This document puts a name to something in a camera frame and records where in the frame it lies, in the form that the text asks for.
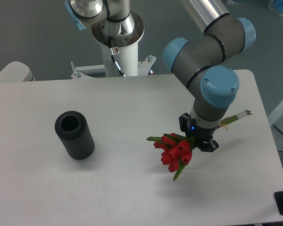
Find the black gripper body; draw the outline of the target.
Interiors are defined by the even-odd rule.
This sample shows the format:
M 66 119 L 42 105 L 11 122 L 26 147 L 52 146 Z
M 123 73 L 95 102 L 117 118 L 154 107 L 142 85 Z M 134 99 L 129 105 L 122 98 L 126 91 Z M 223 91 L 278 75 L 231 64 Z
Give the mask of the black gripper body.
M 199 145 L 202 141 L 209 141 L 210 139 L 213 140 L 213 134 L 216 131 L 217 127 L 214 128 L 203 128 L 196 124 L 196 119 L 189 119 L 188 120 L 188 129 L 189 131 L 186 136 L 194 136 L 195 137 L 195 146 L 199 148 Z

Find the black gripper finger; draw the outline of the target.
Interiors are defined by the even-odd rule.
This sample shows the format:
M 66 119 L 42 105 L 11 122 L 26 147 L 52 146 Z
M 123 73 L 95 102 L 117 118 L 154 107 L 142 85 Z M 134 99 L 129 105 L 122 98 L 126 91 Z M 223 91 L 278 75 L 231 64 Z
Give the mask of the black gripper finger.
M 181 132 L 187 133 L 189 131 L 188 120 L 189 120 L 189 114 L 188 113 L 184 113 L 179 117 L 179 126 L 180 126 Z
M 219 144 L 215 141 L 210 139 L 207 141 L 202 141 L 199 145 L 199 149 L 202 152 L 214 152 L 219 147 Z

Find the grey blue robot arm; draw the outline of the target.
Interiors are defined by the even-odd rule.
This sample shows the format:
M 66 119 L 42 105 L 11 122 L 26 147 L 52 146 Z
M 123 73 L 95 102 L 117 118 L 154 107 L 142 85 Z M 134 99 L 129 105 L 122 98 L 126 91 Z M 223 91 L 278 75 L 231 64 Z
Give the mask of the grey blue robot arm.
M 67 0 L 64 5 L 78 29 L 91 28 L 107 77 L 136 76 L 141 71 L 138 42 L 144 24 L 130 1 Z M 181 131 L 195 136 L 201 151 L 212 152 L 218 148 L 213 134 L 240 85 L 237 74 L 221 63 L 249 48 L 256 31 L 251 21 L 234 18 L 219 0 L 184 0 L 182 5 L 204 36 L 193 43 L 172 40 L 162 59 L 195 99 L 191 112 L 179 118 Z

